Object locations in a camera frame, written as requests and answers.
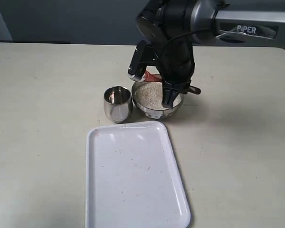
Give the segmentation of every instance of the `table surface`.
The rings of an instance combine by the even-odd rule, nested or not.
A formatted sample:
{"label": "table surface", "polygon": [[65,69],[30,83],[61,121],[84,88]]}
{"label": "table surface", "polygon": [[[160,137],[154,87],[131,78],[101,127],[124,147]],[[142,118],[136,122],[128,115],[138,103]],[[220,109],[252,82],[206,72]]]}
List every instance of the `table surface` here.
{"label": "table surface", "polygon": [[[83,228],[88,131],[131,87],[133,46],[0,44],[0,228]],[[285,52],[195,47],[195,86],[164,120],[190,227],[285,227]],[[145,121],[137,110],[131,122]]]}

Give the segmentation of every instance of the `stainless steel cup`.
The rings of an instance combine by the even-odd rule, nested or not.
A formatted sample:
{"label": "stainless steel cup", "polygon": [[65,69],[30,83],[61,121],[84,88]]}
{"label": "stainless steel cup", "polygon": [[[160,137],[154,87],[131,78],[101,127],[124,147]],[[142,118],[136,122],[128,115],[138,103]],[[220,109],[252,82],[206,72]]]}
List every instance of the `stainless steel cup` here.
{"label": "stainless steel cup", "polygon": [[122,123],[132,113],[133,103],[131,92],[122,87],[108,88],[104,93],[104,113],[115,123]]}

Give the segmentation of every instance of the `metal bowl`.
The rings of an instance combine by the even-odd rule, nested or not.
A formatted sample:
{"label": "metal bowl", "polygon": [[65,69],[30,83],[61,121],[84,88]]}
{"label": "metal bowl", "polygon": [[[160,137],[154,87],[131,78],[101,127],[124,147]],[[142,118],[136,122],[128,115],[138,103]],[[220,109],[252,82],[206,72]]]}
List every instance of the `metal bowl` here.
{"label": "metal bowl", "polygon": [[145,116],[152,118],[152,119],[162,119],[166,118],[168,116],[171,116],[174,114],[182,105],[184,102],[184,94],[180,94],[180,103],[177,106],[174,106],[172,109],[165,109],[165,110],[154,110],[147,107],[142,106],[140,103],[138,103],[135,99],[135,92],[136,90],[141,87],[142,85],[146,83],[161,83],[161,82],[135,82],[132,86],[132,99],[135,104],[135,106],[144,113]]}

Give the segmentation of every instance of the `black cable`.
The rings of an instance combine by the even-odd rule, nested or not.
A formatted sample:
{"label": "black cable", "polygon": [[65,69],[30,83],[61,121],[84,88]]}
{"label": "black cable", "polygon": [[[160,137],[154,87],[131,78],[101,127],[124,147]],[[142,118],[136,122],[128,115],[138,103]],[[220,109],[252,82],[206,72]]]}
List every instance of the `black cable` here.
{"label": "black cable", "polygon": [[167,48],[167,46],[168,46],[172,41],[175,41],[176,39],[179,39],[179,38],[182,38],[182,37],[186,37],[186,36],[189,36],[189,35],[194,35],[194,34],[199,33],[199,32],[211,32],[211,30],[208,29],[208,28],[206,28],[206,29],[200,29],[200,30],[197,30],[197,31],[187,32],[187,33],[184,33],[184,34],[181,34],[181,35],[179,35],[179,36],[176,36],[176,37],[171,38],[171,39],[162,47],[162,50],[161,50],[160,54],[158,55],[158,61],[161,59],[162,54],[164,53],[164,50]]}

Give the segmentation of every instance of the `white plastic tray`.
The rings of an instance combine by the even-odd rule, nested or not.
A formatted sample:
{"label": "white plastic tray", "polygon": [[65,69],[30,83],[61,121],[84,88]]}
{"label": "white plastic tray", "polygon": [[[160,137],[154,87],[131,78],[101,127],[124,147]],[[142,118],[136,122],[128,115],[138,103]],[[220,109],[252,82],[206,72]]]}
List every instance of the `white plastic tray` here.
{"label": "white plastic tray", "polygon": [[86,144],[86,228],[186,228],[190,210],[166,127],[98,127]]}

